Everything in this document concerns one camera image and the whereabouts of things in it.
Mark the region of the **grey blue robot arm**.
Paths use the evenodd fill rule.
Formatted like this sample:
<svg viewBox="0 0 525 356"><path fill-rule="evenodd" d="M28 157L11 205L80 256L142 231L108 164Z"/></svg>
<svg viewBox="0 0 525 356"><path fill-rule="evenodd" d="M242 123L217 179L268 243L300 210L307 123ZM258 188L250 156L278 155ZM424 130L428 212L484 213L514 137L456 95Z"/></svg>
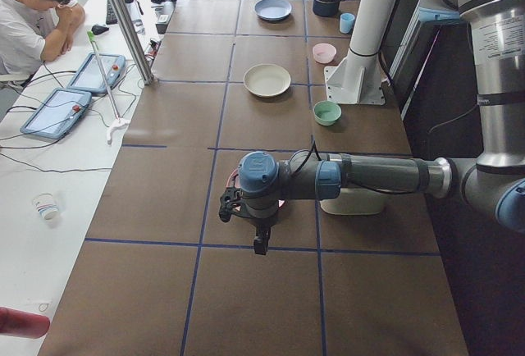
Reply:
<svg viewBox="0 0 525 356"><path fill-rule="evenodd" d="M249 220L256 253L268 249L282 200L335 199L351 185L380 193L454 196L517 232L524 230L524 0L419 0L418 18L467 21L477 78L483 150L474 159L398 159L348 154L245 155L219 216Z"/></svg>

